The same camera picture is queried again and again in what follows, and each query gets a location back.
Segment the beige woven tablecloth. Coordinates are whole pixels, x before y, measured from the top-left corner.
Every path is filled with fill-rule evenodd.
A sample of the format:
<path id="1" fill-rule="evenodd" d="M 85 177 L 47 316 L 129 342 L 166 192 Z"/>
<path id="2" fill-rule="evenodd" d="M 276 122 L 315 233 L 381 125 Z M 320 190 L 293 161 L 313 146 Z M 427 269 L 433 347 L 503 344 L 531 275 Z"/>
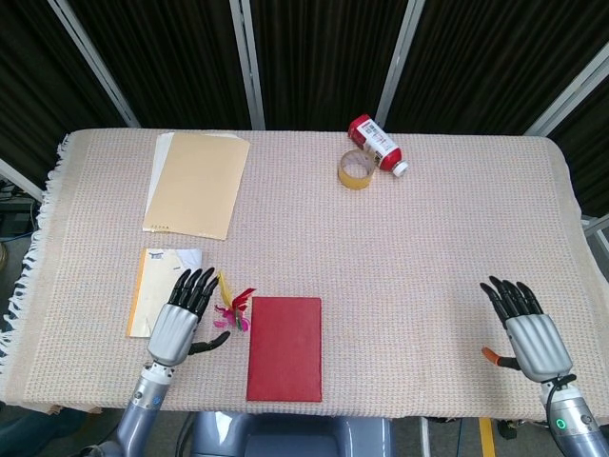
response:
<path id="1" fill-rule="evenodd" d="M 342 186 L 342 133 L 243 133 L 250 144 L 224 241 L 142 229 L 154 129 L 73 133 L 49 183 L 0 399 L 26 407 L 121 407 L 147 360 L 127 336 L 143 248 L 199 248 L 234 290 L 322 301 L 319 403 L 249 402 L 249 341 L 188 358 L 173 410 L 541 417 L 538 387 L 481 356 L 511 347 L 481 291 L 521 281 L 576 364 L 586 318 L 580 237 L 562 155 L 550 141 L 408 135 L 410 171 Z"/>

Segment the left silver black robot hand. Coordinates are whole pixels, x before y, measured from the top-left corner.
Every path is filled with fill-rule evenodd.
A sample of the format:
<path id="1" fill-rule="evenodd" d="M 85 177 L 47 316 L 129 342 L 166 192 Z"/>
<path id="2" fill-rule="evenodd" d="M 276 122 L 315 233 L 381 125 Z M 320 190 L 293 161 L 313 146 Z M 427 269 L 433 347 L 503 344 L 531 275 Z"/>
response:
<path id="1" fill-rule="evenodd" d="M 192 272 L 187 269 L 174 284 L 162 306 L 149 337 L 147 350 L 154 363 L 165 367 L 181 365 L 189 355 L 219 348 L 230 336 L 224 330 L 209 342 L 195 342 L 194 336 L 219 284 L 215 268 Z"/>

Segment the manila paper folder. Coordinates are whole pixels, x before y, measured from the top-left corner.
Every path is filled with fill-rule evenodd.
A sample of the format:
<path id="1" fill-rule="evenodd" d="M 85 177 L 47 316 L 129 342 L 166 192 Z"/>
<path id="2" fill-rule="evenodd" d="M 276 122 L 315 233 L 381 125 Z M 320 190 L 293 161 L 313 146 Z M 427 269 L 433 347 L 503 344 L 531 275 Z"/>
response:
<path id="1" fill-rule="evenodd" d="M 249 143 L 232 134 L 174 132 L 148 217 L 167 210 L 169 232 L 224 241 Z"/>

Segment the red hardcover book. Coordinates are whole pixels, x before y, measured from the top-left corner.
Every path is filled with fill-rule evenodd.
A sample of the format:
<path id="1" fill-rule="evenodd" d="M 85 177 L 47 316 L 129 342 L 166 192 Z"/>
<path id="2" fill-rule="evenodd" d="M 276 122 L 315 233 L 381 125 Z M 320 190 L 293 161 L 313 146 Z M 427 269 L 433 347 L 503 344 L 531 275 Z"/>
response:
<path id="1" fill-rule="evenodd" d="M 322 383 L 322 300 L 252 300 L 246 399 L 319 403 Z"/>

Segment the black pleated curtain panel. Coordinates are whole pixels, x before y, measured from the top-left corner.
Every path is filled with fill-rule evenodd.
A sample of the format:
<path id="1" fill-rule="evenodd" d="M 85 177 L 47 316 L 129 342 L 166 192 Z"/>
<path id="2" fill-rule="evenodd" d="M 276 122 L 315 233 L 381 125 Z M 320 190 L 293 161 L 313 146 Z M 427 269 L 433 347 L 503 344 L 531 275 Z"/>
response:
<path id="1" fill-rule="evenodd" d="M 347 131 L 375 114 L 408 0 L 250 0 L 265 125 Z"/>
<path id="2" fill-rule="evenodd" d="M 0 159 L 42 188 L 66 134 L 125 124 L 47 0 L 0 0 Z"/>
<path id="3" fill-rule="evenodd" d="M 609 75 L 549 134 L 584 215 L 609 212 Z"/>
<path id="4" fill-rule="evenodd" d="M 385 127 L 520 135 L 607 42 L 609 0 L 426 0 Z"/>
<path id="5" fill-rule="evenodd" d="M 229 0 L 69 0 L 144 128 L 250 129 Z"/>

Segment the silver partition post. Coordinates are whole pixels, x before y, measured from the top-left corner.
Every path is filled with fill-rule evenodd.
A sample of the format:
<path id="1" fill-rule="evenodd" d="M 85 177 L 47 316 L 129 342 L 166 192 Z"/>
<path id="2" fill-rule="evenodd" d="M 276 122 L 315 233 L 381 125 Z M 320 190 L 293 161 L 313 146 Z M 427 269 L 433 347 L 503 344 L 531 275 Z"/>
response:
<path id="1" fill-rule="evenodd" d="M 69 0 L 47 0 L 47 2 L 123 121 L 129 128 L 140 128 L 141 124 L 131 108 L 128 99 L 112 76 L 98 49 L 91 41 L 87 31 L 72 9 Z"/>
<path id="2" fill-rule="evenodd" d="M 30 179 L 0 158 L 0 175 L 7 178 L 18 188 L 23 190 L 38 202 L 43 202 L 43 190 L 35 185 Z"/>
<path id="3" fill-rule="evenodd" d="M 265 130 L 265 112 L 250 0 L 229 0 L 251 127 Z"/>
<path id="4" fill-rule="evenodd" d="M 547 137 L 607 77 L 609 77 L 609 40 L 524 132 L 524 135 Z"/>
<path id="5" fill-rule="evenodd" d="M 386 124 L 425 3 L 425 0 L 408 0 L 407 2 L 375 114 L 375 122 L 382 128 Z"/>

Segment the yellow-edged document envelope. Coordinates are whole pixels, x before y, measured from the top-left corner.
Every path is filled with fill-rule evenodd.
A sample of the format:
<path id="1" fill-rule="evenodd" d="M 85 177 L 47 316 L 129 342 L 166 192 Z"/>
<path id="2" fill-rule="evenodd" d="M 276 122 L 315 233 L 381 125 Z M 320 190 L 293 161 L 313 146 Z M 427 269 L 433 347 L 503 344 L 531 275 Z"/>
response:
<path id="1" fill-rule="evenodd" d="M 148 338 L 177 279 L 202 265 L 197 248 L 144 248 L 140 258 L 127 337 Z"/>

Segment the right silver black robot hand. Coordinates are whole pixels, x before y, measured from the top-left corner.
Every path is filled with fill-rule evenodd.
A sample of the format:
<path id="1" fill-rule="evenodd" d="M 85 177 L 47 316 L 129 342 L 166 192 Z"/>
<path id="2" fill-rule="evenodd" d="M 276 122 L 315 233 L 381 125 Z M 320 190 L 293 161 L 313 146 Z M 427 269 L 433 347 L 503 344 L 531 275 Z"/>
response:
<path id="1" fill-rule="evenodd" d="M 573 362 L 551 317 L 544 313 L 534 292 L 524 283 L 495 276 L 481 289 L 490 300 L 506 332 L 514 355 L 500 356 L 490 348 L 481 350 L 492 364 L 521 371 L 535 383 L 569 375 Z"/>

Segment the red bottle with white cap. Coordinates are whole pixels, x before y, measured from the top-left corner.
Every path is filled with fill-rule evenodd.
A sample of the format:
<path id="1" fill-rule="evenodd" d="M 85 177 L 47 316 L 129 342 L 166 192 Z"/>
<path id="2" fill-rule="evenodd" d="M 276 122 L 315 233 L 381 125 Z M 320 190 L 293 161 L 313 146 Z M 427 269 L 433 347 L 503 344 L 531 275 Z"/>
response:
<path id="1" fill-rule="evenodd" d="M 378 169 L 402 177 L 408 168 L 400 147 L 368 115 L 354 119 L 348 127 L 348 137 L 355 145 L 369 153 Z"/>

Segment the colourful feather shuttlecock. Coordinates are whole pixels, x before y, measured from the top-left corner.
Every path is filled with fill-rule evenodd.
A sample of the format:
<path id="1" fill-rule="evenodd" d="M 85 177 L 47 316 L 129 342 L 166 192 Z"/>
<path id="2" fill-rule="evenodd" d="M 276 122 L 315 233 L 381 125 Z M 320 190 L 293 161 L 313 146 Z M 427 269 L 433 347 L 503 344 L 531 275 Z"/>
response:
<path id="1" fill-rule="evenodd" d="M 214 327 L 219 329 L 235 328 L 241 332 L 248 332 L 250 330 L 250 321 L 246 317 L 246 310 L 249 299 L 256 289 L 246 288 L 241 293 L 234 295 L 225 275 L 221 271 L 218 273 L 218 280 L 222 304 L 215 307 L 219 318 L 213 321 Z"/>

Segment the blue-grey robot torso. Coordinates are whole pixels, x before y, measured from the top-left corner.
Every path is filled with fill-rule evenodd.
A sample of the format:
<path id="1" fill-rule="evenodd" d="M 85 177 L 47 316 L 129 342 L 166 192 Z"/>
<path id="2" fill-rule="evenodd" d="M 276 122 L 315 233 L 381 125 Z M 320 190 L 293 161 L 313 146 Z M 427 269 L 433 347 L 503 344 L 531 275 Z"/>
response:
<path id="1" fill-rule="evenodd" d="M 395 457 L 395 444 L 381 417 L 206 411 L 190 457 Z"/>

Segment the white paper sheet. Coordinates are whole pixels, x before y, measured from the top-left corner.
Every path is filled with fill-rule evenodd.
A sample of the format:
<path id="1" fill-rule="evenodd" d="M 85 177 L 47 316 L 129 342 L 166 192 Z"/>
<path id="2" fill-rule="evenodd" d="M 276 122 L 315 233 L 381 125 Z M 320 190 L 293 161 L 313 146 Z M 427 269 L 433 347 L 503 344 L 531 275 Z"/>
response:
<path id="1" fill-rule="evenodd" d="M 152 162 L 151 176 L 147 194 L 147 204 L 142 230 L 144 232 L 168 231 L 170 226 L 170 217 L 167 215 L 167 210 L 160 211 L 159 209 L 150 219 L 148 211 L 153 205 L 154 195 L 161 179 L 165 161 L 167 159 L 174 131 L 159 134 L 156 138 L 154 157 Z"/>

